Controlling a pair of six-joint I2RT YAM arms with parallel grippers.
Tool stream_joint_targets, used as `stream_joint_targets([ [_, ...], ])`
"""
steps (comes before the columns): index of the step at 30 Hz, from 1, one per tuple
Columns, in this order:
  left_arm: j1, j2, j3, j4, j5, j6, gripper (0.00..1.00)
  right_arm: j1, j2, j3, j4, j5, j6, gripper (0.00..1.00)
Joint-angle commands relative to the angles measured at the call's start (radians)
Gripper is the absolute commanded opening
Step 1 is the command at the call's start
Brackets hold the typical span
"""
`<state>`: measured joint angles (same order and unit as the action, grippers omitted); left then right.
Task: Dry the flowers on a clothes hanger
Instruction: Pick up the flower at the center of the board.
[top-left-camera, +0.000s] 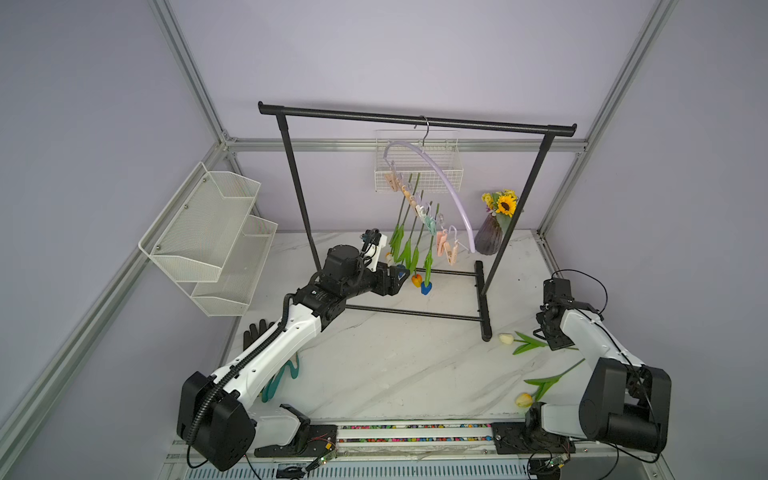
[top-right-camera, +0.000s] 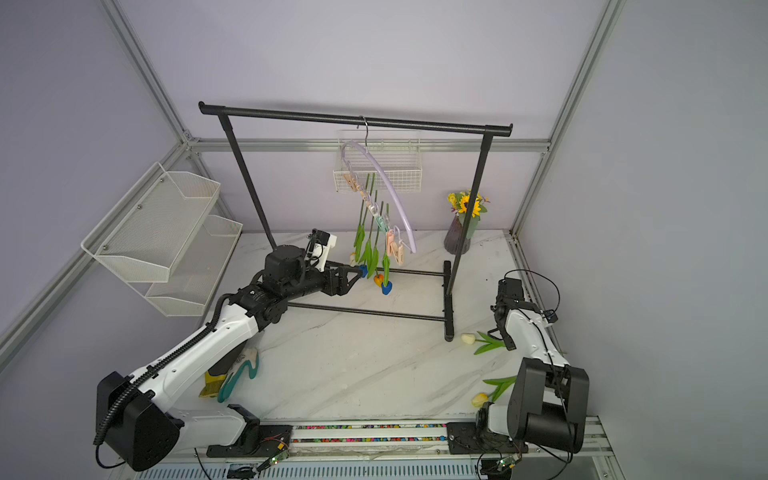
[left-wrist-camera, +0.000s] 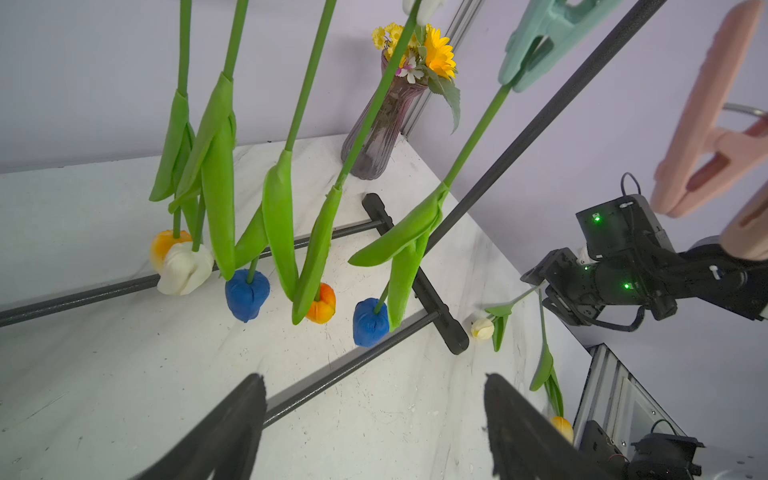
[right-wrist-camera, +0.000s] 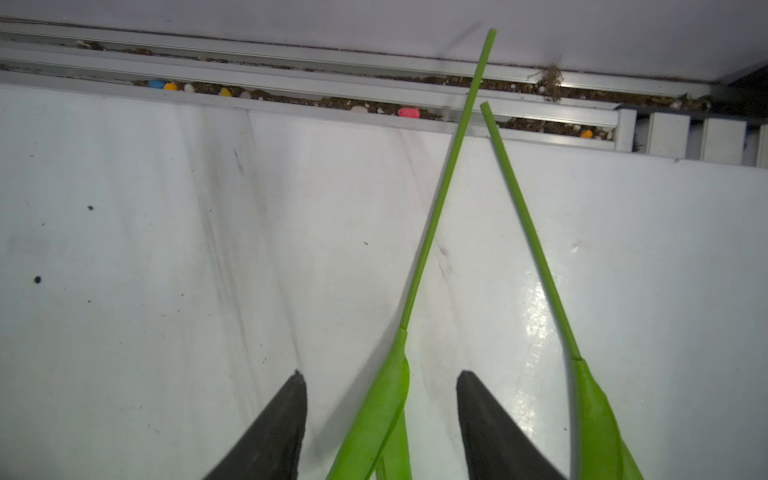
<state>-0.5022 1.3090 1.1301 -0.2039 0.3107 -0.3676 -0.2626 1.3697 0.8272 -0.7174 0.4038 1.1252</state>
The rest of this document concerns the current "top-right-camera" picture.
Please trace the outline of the yellow tulip group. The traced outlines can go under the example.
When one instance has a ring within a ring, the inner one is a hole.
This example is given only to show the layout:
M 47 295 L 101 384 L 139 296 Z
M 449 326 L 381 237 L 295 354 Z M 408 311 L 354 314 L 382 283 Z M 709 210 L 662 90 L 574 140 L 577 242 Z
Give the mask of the yellow tulip group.
M 373 252 L 371 256 L 371 269 L 369 270 L 370 277 L 375 277 L 377 274 L 377 268 L 378 268 L 378 262 L 379 262 L 379 249 L 378 249 L 378 240 L 380 237 L 380 222 L 383 220 L 383 214 L 384 214 L 384 202 L 380 203 L 379 208 L 379 216 L 376 218 L 376 234 L 375 234 L 375 240 L 373 245 Z

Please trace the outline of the blue tulip group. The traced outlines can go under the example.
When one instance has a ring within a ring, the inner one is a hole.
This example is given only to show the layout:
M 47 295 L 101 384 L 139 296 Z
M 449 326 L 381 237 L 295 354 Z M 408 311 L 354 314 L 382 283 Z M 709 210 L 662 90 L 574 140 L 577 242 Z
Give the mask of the blue tulip group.
M 358 245 L 360 247 L 360 255 L 357 259 L 357 264 L 361 268 L 362 276 L 366 277 L 368 275 L 368 261 L 371 254 L 371 246 L 370 246 L 370 240 L 371 240 L 371 232 L 370 229 L 366 227 L 367 220 L 366 218 L 368 216 L 373 217 L 373 215 L 370 213 L 371 211 L 371 194 L 374 192 L 374 184 L 375 184 L 375 173 L 368 174 L 366 176 L 366 190 L 363 194 L 363 203 L 365 206 L 364 213 L 362 214 L 362 220 L 359 225 L 359 233 L 361 234 L 361 239 L 358 241 Z
M 380 275 L 381 289 L 384 295 L 388 295 L 392 290 L 392 284 L 390 281 L 390 265 L 391 265 L 390 255 L 391 255 L 393 230 L 389 226 L 389 217 L 388 217 L 389 212 L 390 212 L 390 206 L 388 203 L 386 203 L 384 208 L 384 213 L 382 214 L 386 231 L 385 231 L 385 250 L 384 250 L 384 255 L 382 257 L 382 273 Z

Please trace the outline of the white tulip group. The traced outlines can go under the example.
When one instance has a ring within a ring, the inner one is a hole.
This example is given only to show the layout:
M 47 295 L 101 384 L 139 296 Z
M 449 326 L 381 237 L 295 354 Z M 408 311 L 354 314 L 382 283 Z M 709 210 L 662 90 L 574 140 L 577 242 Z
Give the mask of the white tulip group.
M 477 332 L 475 334 L 463 333 L 460 336 L 460 339 L 466 345 L 476 346 L 474 352 L 475 355 L 481 355 L 505 347 L 505 344 L 501 339 L 494 338 L 483 332 Z
M 359 191 L 361 194 L 361 206 L 360 206 L 360 213 L 359 213 L 359 221 L 356 228 L 355 233 L 355 239 L 353 242 L 353 253 L 350 255 L 351 264 L 353 266 L 356 266 L 358 264 L 359 258 L 360 258 L 360 252 L 362 249 L 362 242 L 365 237 L 365 229 L 364 229 L 364 221 L 365 221 L 365 214 L 367 213 L 368 207 L 367 207 L 367 196 L 369 195 L 369 185 L 370 185 L 370 179 L 371 175 L 366 175 L 365 185 L 364 187 Z

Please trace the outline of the lilac clip hanger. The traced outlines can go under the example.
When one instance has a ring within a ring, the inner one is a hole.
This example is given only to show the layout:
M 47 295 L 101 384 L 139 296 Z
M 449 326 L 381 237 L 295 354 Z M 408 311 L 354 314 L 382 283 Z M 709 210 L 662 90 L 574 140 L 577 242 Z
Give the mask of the lilac clip hanger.
M 360 116 L 358 119 L 361 121 L 361 124 L 359 127 L 364 130 L 365 137 L 367 139 L 368 133 L 371 131 L 372 123 L 368 120 L 368 118 L 364 116 Z M 361 148 L 355 142 L 351 142 L 351 145 L 360 149 L 368 157 L 368 159 L 373 164 L 375 169 L 379 172 L 379 177 L 383 181 L 384 186 L 386 187 L 385 190 L 377 190 L 375 189 L 375 184 L 374 184 L 374 192 L 371 194 L 370 213 L 373 215 L 373 217 L 368 216 L 366 218 L 367 220 L 366 227 L 369 228 L 371 232 L 371 240 L 370 240 L 371 254 L 367 264 L 368 269 L 371 269 L 370 267 L 371 256 L 373 252 L 373 245 L 374 245 L 375 234 L 376 234 L 376 218 L 379 216 L 379 208 L 380 208 L 381 202 L 384 202 L 384 208 L 386 203 L 388 203 L 390 206 L 390 212 L 388 215 L 389 226 L 393 230 L 391 255 L 390 255 L 391 265 L 395 264 L 399 267 L 402 267 L 405 264 L 406 256 L 408 254 L 412 254 L 417 251 L 414 228 L 413 228 L 412 222 L 408 217 L 405 204 L 403 203 L 403 200 L 402 200 L 402 196 L 407 193 L 398 194 L 395 191 L 387 175 L 382 171 L 378 162 L 366 149 Z M 362 198 L 359 191 L 364 187 L 365 184 L 361 183 L 360 179 L 352 170 L 352 168 L 350 168 L 349 173 L 345 175 L 345 179 L 347 180 L 349 186 L 351 187 L 352 193 L 359 196 L 360 202 L 361 202 Z M 380 237 L 378 240 L 378 249 L 379 249 L 380 257 L 378 262 L 378 268 L 382 269 L 382 257 L 384 255 L 384 250 L 385 250 L 385 231 L 386 231 L 384 219 L 380 222 L 380 228 L 381 228 L 381 231 L 380 231 Z

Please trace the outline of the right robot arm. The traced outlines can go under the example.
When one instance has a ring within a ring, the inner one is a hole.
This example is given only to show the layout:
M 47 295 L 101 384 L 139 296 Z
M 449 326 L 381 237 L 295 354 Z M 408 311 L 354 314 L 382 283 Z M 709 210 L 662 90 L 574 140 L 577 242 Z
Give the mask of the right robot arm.
M 507 404 L 492 402 L 486 429 L 511 440 L 576 454 L 583 445 L 590 379 L 549 336 L 552 310 L 525 300 L 522 281 L 503 278 L 493 305 L 504 346 L 522 355 Z

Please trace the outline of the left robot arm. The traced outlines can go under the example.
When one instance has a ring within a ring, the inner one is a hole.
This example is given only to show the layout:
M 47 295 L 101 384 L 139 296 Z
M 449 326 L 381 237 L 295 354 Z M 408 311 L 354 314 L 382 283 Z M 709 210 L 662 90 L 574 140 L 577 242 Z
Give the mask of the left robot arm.
M 279 322 L 291 300 L 347 294 L 367 270 L 329 261 L 329 251 L 278 247 L 249 284 L 220 296 L 212 318 L 172 351 L 130 375 L 104 377 L 97 386 L 94 446 L 108 445 L 135 471 L 189 448 L 253 450 L 260 421 L 246 408 L 183 413 L 177 402 L 211 368 L 236 360 L 252 337 Z

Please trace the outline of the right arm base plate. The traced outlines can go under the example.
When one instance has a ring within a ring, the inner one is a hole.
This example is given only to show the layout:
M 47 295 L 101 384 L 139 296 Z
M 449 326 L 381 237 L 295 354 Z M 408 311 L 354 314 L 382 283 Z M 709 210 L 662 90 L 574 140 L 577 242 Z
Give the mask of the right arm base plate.
M 452 455 L 481 453 L 527 453 L 524 442 L 480 429 L 474 422 L 449 422 L 446 424 L 447 444 Z

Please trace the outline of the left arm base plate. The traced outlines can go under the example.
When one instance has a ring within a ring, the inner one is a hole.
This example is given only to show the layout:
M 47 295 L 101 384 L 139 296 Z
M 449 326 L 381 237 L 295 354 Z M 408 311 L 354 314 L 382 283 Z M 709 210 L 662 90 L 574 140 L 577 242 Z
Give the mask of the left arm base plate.
M 210 445 L 206 451 L 208 458 L 274 457 L 279 451 L 288 449 L 294 429 L 292 425 L 263 424 L 239 404 L 228 404 L 227 409 L 244 421 L 244 428 L 231 444 Z

